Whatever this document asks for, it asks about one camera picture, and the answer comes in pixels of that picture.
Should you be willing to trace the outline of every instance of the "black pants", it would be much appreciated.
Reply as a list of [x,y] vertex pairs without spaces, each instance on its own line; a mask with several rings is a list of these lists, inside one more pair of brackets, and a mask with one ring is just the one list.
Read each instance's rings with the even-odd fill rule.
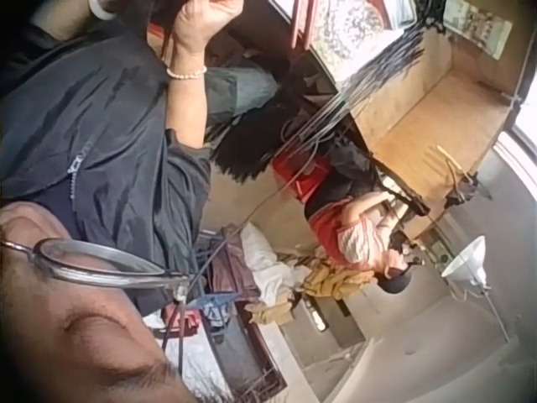
[[372,177],[367,172],[360,172],[362,174],[357,174],[355,178],[350,179],[332,168],[304,205],[306,220],[331,203],[339,202],[346,197],[358,198],[376,191],[378,188]]

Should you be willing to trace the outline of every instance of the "person in red shirt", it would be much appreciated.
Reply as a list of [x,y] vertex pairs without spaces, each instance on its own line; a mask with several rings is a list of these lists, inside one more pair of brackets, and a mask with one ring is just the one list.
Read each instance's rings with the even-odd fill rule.
[[410,283],[404,256],[389,248],[392,231],[408,207],[397,202],[380,222],[374,212],[390,194],[376,191],[367,175],[355,180],[333,169],[305,203],[305,218],[326,253],[356,270],[374,270],[378,285],[398,294]]

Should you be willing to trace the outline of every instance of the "eyeglasses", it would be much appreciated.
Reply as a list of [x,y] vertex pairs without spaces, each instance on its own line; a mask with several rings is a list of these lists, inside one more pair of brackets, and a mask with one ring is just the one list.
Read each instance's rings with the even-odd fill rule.
[[70,283],[111,288],[169,288],[184,294],[189,277],[172,273],[145,259],[121,250],[75,241],[48,238],[33,248],[1,241],[2,246],[23,253],[47,275]]

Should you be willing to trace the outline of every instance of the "hand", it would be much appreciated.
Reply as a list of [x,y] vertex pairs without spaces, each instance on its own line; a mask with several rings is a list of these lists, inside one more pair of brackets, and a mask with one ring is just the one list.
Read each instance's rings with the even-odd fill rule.
[[188,0],[177,14],[175,43],[195,55],[209,40],[242,12],[244,0]]

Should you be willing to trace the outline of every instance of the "wooden board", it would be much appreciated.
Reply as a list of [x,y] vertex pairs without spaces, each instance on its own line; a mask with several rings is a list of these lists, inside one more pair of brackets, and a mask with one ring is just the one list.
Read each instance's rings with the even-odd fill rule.
[[425,53],[408,73],[394,78],[352,111],[369,148],[397,124],[451,68],[451,45],[434,30],[425,33]]
[[[434,218],[438,218],[453,181],[436,146],[440,145],[464,170],[472,172],[491,149],[507,114],[508,107],[488,91],[450,72],[372,151],[424,197],[433,207]],[[416,221],[420,225],[413,234],[430,224],[427,219]]]
[[474,81],[513,95],[522,72],[524,59],[535,27],[534,13],[529,2],[506,0],[467,0],[513,23],[507,44],[500,60],[481,51],[470,41],[455,37],[453,66]]

